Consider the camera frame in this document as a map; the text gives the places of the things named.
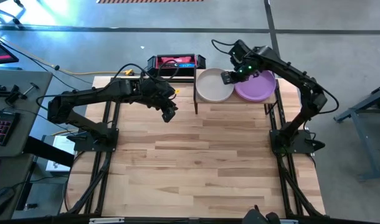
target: keyboard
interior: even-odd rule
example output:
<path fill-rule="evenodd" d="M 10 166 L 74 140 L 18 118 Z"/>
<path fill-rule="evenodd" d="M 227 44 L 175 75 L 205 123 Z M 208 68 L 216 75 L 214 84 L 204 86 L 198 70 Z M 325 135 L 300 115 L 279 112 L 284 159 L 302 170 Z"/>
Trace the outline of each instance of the keyboard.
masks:
<path fill-rule="evenodd" d="M 0 111 L 0 146 L 5 146 L 19 121 L 20 114 Z"/>

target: desk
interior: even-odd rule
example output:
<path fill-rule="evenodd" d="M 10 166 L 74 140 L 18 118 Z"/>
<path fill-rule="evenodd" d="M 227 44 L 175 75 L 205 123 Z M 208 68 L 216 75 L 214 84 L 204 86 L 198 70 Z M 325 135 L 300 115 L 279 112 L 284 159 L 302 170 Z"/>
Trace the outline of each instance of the desk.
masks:
<path fill-rule="evenodd" d="M 27 90 L 31 86 L 30 82 L 39 86 L 39 90 L 33 90 L 33 92 L 28 94 L 27 100 L 17 100 L 15 103 L 17 108 L 33 113 L 37 113 L 39 110 L 35 99 L 46 93 L 51 79 L 52 75 L 49 72 L 0 70 L 0 85 L 6 86 L 7 90 L 11 90 L 14 84 L 20 88 L 20 92 Z M 0 98 L 0 110 L 7 107 L 8 105 L 5 104 L 4 98 Z M 26 181 L 34 158 L 31 154 L 21 153 L 36 116 L 25 111 L 11 111 L 18 112 L 21 116 L 7 145 L 0 146 L 0 156 L 10 156 L 0 157 L 0 189 Z M 7 209 L 5 209 L 5 212 L 0 215 L 0 220 L 11 218 L 16 209 L 23 186 L 22 184 L 15 188 L 16 194 L 7 206 Z"/>
<path fill-rule="evenodd" d="M 95 77 L 93 85 L 103 87 L 109 81 L 110 77 Z M 300 109 L 297 89 L 285 80 L 279 84 L 285 115 L 291 120 Z M 194 114 L 193 84 L 172 86 L 181 91 L 174 100 L 179 110 L 168 124 L 160 111 L 136 103 L 121 106 L 120 137 L 102 215 L 243 218 L 256 204 L 264 215 L 276 212 L 284 217 L 264 105 L 203 103 Z M 88 105 L 86 117 L 101 122 L 104 107 L 104 103 Z M 89 184 L 94 156 L 86 152 L 72 169 L 69 207 Z M 305 155 L 293 157 L 300 188 L 324 213 L 312 161 Z M 292 191 L 288 192 L 295 211 Z"/>

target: purple plate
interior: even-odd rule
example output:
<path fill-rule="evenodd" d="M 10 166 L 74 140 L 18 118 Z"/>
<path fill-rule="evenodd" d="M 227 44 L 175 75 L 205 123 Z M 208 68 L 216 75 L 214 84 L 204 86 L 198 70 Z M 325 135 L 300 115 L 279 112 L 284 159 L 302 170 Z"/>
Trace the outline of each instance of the purple plate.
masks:
<path fill-rule="evenodd" d="M 234 89 L 244 99 L 260 102 L 275 91 L 276 79 L 270 71 L 263 71 L 258 77 L 250 76 L 248 81 L 236 83 Z"/>

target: gray floor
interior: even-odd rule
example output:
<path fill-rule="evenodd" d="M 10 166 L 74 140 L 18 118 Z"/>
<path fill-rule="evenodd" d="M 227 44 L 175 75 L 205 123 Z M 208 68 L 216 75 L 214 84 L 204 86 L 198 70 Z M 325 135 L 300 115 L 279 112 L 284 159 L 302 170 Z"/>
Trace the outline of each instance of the gray floor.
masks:
<path fill-rule="evenodd" d="M 11 2 L 5 2 L 0 8 L 21 13 L 20 20 L 24 24 L 268 28 L 263 0 L 101 5 L 95 4 L 95 0 L 27 0 L 22 1 L 25 12 Z M 380 0 L 271 0 L 270 3 L 277 29 L 380 29 Z M 1 31 L 0 34 L 33 54 L 75 72 L 114 71 L 130 62 L 145 66 L 152 55 L 178 53 L 201 54 L 207 58 L 207 67 L 229 69 L 228 57 L 214 50 L 210 44 L 212 38 L 224 42 L 242 39 L 250 46 L 272 44 L 269 34 L 22 31 Z M 380 179 L 358 182 L 356 176 L 369 170 L 366 153 L 353 123 L 336 124 L 332 119 L 380 85 L 380 35 L 278 35 L 277 39 L 282 58 L 308 71 L 341 103 L 337 113 L 317 116 L 308 123 L 317 133 L 317 139 L 326 143 L 326 147 L 316 153 L 316 162 L 327 214 L 380 222 Z M 9 66 L 40 70 L 28 59 L 20 57 L 20 60 Z M 61 73 L 56 75 L 78 89 L 90 87 Z M 93 80 L 92 76 L 81 78 Z M 53 79 L 47 93 L 58 94 L 65 90 L 69 88 Z M 332 107 L 334 104 L 330 101 L 325 109 Z M 84 113 L 85 107 L 78 111 Z M 36 126 L 41 129 L 32 130 L 36 138 L 60 130 L 41 118 L 36 120 Z"/>

